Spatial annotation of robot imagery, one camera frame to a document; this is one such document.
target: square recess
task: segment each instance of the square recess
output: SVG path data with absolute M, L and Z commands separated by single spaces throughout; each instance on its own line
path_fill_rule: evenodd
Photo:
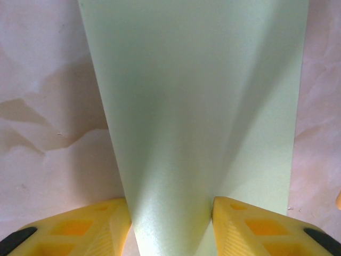
M 74 244 L 41 243 L 27 256 L 67 256 L 74 247 Z
M 59 222 L 51 231 L 51 235 L 83 236 L 91 227 L 92 220 L 65 220 Z
M 287 230 L 281 224 L 274 220 L 245 220 L 245 223 L 256 236 L 288 235 Z

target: black rubber tip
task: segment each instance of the black rubber tip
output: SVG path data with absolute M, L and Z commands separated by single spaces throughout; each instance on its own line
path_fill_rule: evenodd
M 10 234 L 0 242 L 0 256 L 9 255 L 37 230 L 38 229 L 36 227 L 28 227 Z
M 328 234 L 313 228 L 304 228 L 303 230 L 312 239 L 314 239 L 317 243 L 323 246 L 323 248 L 325 248 L 331 255 L 333 256 L 341 255 L 341 244 Z

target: yellow plastic object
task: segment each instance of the yellow plastic object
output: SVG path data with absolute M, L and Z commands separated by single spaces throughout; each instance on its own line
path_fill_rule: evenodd
M 9 256 L 121 256 L 131 226 L 125 199 L 79 208 L 22 227 L 38 230 Z
M 237 200 L 216 197 L 212 218 L 218 256 L 331 255 L 304 231 L 318 227 Z

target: curved paper sheet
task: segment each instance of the curved paper sheet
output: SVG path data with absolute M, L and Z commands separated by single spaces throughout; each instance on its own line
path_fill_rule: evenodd
M 141 255 L 214 255 L 214 195 L 285 213 L 308 2 L 79 3 Z

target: pale green paper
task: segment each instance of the pale green paper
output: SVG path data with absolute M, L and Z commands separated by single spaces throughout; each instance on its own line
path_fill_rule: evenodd
M 215 195 L 285 214 L 308 1 L 79 3 L 141 255 L 214 255 Z

